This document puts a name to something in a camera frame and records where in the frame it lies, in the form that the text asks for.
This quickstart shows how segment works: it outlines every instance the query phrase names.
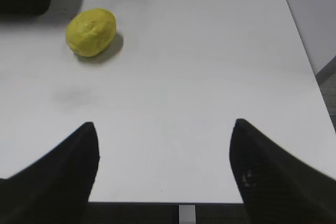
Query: yellow lemon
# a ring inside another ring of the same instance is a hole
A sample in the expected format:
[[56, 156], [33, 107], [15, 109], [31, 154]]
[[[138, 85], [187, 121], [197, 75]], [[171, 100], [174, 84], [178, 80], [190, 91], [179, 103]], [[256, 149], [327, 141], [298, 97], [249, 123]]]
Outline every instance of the yellow lemon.
[[108, 10], [96, 8], [78, 14], [66, 31], [70, 49], [85, 57], [104, 51], [117, 31], [115, 16]]

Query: table top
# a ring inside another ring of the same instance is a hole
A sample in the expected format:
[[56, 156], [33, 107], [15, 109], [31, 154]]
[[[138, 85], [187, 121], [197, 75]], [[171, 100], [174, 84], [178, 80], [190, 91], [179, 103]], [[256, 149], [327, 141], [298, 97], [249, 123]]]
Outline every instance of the table top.
[[[115, 13], [93, 59], [65, 29], [78, 10]], [[85, 121], [101, 161], [91, 201], [241, 202], [228, 151], [245, 118], [336, 177], [336, 138], [286, 0], [52, 0], [0, 19], [0, 176]]]

